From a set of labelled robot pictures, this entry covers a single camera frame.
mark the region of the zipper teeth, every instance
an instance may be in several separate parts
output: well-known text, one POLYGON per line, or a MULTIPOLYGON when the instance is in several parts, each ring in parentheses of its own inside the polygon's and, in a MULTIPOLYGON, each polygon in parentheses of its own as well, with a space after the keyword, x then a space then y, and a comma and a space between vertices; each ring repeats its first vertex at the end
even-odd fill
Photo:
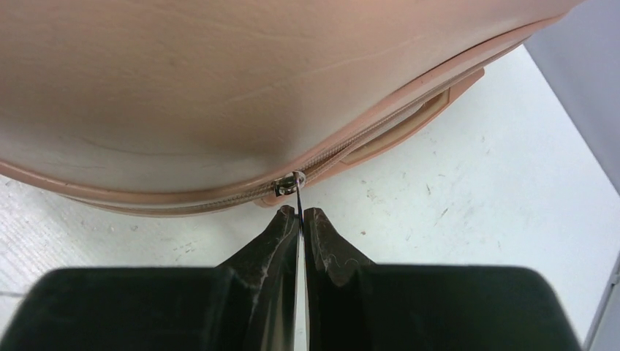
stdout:
MULTIPOLYGON (((491 61, 496 60, 498 57, 504 55, 504 53, 512 50, 513 48, 516 48, 520 44, 521 43, 514 45, 513 47, 510 47, 506 50, 503 50, 502 52, 497 53, 496 55, 493 55, 492 57, 487 58, 486 60, 480 62, 479 64, 476 64, 470 67, 469 69, 463 71, 461 74, 456 75, 455 77, 449 80, 446 80, 444 83, 438 85, 437 87, 431 89, 430 91, 427 91, 424 95, 417 98, 416 100, 406 104, 403 107, 400 107, 398 110, 394 111, 389 116, 385 116, 384 118, 381 118, 377 122, 374 122, 373 124, 371 124, 371 126, 349 137, 345 141, 342 141, 336 144, 334 147, 330 148, 329 150, 323 151, 321 154, 317 155, 316 157, 313 157, 310 161, 303 164, 303 166, 299 169, 300 171, 306 174, 306 185, 312 182, 314 179, 316 179, 321 174, 323 174, 325 171, 329 170, 336 163, 340 162, 340 160, 346 157, 349 153, 363 146, 365 143, 372 140, 374 137, 378 136, 380 132, 383 132, 381 130, 381 127, 384 126, 386 123, 392 121, 393 119, 398 118, 400 113, 402 113, 404 110, 409 109, 411 106, 415 104, 420 104, 421 102, 426 102, 430 100, 430 98, 437 95, 439 92, 444 91, 449 86, 452 86, 456 84, 458 81, 463 80, 465 77, 469 76, 470 74, 477 71, 478 69, 484 67, 491 61)), ((272 182, 265 183, 260 186, 257 186, 254 189, 242 192, 240 194, 229 196, 221 200, 215 200, 215 201, 200 204, 200 205, 191 205, 191 206, 184 206, 184 207, 179 207, 179 208, 148 208, 148 209, 133 208, 133 210, 139 211, 139 212, 147 211, 152 214, 153 213, 174 214, 175 212, 187 213, 188 211, 189 212, 201 212, 201 211, 217 210, 217 209, 231 207, 234 205, 240 205, 242 203, 247 203, 249 201, 253 201, 256 199, 260 199, 261 197, 267 196, 273 193, 273 190, 271 189, 271 184, 272 182)))

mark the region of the gray wall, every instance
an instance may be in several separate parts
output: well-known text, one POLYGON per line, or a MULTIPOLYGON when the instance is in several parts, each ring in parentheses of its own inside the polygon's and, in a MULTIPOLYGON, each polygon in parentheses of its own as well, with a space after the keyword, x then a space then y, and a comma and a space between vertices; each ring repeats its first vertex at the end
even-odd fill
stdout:
MULTIPOLYGON (((535 34, 526 48, 619 191, 620 1, 588 0, 535 34)), ((618 272, 610 273, 586 350, 620 350, 620 288, 613 289, 618 272)))

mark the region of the zipper slider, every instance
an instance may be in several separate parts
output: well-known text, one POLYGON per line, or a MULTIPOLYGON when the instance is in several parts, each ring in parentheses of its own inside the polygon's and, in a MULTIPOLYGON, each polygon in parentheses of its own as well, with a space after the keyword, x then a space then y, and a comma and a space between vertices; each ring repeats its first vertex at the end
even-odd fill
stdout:
POLYGON ((299 170, 292 171, 271 184, 276 197, 291 195, 303 188, 304 185, 306 185, 306 175, 299 170))

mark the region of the white tabletop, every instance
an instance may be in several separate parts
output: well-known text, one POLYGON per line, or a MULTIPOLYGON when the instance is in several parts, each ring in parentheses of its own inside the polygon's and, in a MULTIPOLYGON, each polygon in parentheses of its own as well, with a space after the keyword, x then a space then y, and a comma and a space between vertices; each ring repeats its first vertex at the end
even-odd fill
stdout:
MULTIPOLYGON (((620 198, 523 48, 405 143, 302 195, 378 263, 538 271, 581 341, 620 251, 620 198)), ((7 178, 0 198, 0 328, 49 270, 216 265, 275 214, 123 216, 7 178)))

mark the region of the white table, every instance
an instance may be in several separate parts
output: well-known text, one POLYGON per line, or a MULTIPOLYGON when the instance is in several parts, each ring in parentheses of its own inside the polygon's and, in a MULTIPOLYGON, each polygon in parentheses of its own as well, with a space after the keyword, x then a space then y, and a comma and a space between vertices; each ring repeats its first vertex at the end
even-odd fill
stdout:
MULTIPOLYGON (((581 341, 620 250, 620 198, 523 48, 407 142, 302 195, 379 263, 540 272, 581 341)), ((49 270, 216 265, 275 211, 137 218, 6 178, 0 199, 0 326, 49 270)))

